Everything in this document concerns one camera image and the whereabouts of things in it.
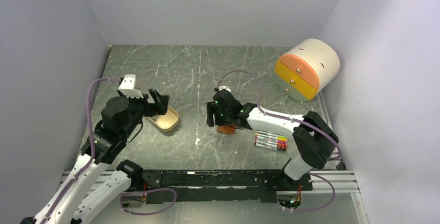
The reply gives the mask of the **brown leather card holder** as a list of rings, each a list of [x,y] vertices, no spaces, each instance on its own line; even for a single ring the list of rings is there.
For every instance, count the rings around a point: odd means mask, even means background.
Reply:
[[[218,125],[216,131],[217,133],[232,135],[236,132],[236,126],[234,124]]]

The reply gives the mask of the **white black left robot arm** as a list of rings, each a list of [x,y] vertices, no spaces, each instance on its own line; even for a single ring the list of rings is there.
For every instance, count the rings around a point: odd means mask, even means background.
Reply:
[[[101,112],[102,119],[96,125],[81,154],[68,175],[45,207],[22,223],[90,223],[114,198],[126,190],[146,189],[143,168],[124,160],[109,179],[92,193],[88,191],[126,147],[129,136],[144,117],[165,115],[168,110],[168,95],[160,95],[155,89],[148,95],[130,90],[134,96],[125,96],[123,89],[118,96],[107,101]]]

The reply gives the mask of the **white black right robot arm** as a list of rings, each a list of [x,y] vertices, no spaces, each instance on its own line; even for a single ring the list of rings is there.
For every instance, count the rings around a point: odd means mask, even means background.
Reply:
[[[296,146],[299,154],[285,164],[280,176],[280,184],[287,190],[294,189],[309,171],[324,168],[338,148],[339,138],[314,111],[289,115],[254,103],[241,104],[226,89],[216,89],[206,108],[209,127],[233,124],[239,129],[270,132],[286,137],[288,143]]]

